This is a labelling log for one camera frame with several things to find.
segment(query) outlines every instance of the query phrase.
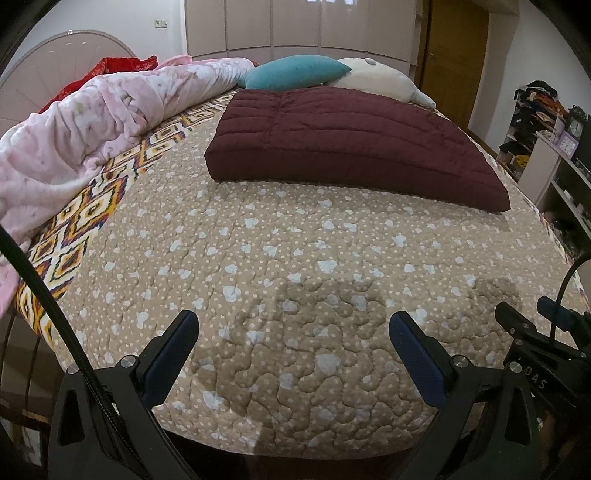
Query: bolt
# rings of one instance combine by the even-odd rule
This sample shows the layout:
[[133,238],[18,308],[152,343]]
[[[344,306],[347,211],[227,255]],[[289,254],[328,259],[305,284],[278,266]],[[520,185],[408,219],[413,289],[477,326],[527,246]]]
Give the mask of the bolt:
[[511,370],[515,374],[520,374],[523,368],[521,368],[521,365],[517,362],[511,362],[509,364],[509,370]]
[[458,368],[466,368],[470,364],[470,361],[463,355],[456,355],[453,358],[453,364]]
[[129,368],[135,365],[135,357],[133,355],[125,355],[121,359],[121,366],[123,368]]

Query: quilted maroon cushion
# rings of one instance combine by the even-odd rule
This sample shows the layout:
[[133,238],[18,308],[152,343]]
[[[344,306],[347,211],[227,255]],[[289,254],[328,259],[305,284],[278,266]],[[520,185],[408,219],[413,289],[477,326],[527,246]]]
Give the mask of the quilted maroon cushion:
[[511,208],[492,167],[453,123],[357,90],[238,92],[205,160],[217,181],[348,185],[490,212]]

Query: teal pillow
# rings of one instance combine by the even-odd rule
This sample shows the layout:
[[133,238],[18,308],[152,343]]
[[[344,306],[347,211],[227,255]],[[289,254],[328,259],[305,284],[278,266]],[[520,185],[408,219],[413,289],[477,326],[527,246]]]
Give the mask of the teal pillow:
[[293,55],[264,63],[246,75],[238,86],[283,92],[340,79],[351,67],[322,55]]

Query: wooden door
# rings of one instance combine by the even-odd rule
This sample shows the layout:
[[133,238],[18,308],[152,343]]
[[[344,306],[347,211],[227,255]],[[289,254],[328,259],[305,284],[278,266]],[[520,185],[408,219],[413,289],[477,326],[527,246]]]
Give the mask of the wooden door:
[[431,0],[431,23],[421,90],[437,109],[466,129],[482,74],[488,12],[470,0]]

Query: blue gripper pad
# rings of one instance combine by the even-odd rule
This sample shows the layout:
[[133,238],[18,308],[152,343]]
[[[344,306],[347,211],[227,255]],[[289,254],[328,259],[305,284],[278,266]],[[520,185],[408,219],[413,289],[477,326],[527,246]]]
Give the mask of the blue gripper pad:
[[449,361],[449,355],[434,338],[427,337],[407,312],[397,312],[390,318],[390,341],[408,370],[424,402],[441,409],[447,400],[446,379],[440,365],[429,353],[437,347],[443,351],[436,356]]
[[[556,302],[549,299],[547,296],[540,297],[538,299],[538,313],[545,319],[552,321],[552,315],[554,315],[554,307]],[[563,306],[558,310],[558,318],[556,319],[557,327],[563,332],[569,332],[574,327],[574,318],[570,312]]]
[[199,337],[199,320],[183,310],[160,337],[154,338],[139,356],[136,377],[144,407],[162,405]]

